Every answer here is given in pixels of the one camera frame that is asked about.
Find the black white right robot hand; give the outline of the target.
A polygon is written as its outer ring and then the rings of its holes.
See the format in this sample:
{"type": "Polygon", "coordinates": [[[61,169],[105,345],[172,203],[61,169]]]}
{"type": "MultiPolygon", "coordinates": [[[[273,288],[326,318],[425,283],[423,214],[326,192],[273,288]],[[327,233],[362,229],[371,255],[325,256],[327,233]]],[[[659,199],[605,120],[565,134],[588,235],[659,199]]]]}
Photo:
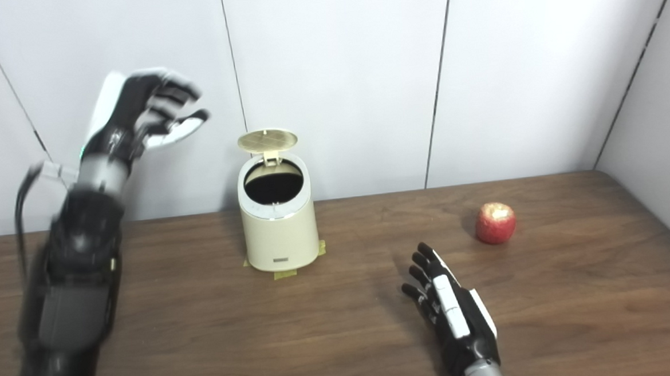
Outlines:
{"type": "Polygon", "coordinates": [[[476,290],[460,285],[443,258],[424,242],[412,253],[409,274],[417,285],[401,291],[431,324],[445,370],[451,376],[504,376],[498,332],[476,290]]]}

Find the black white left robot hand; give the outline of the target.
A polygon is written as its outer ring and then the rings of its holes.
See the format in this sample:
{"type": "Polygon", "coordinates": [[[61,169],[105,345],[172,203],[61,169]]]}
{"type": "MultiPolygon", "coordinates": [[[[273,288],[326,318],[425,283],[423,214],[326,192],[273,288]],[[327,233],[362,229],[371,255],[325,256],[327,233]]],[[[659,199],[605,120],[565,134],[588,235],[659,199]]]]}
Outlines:
{"type": "Polygon", "coordinates": [[[208,121],[210,113],[200,109],[179,117],[151,101],[159,98],[181,109],[201,96],[193,82],[172,69],[110,72],[94,106],[80,162],[91,156],[108,156],[131,168],[144,152],[188,138],[208,121]]]}

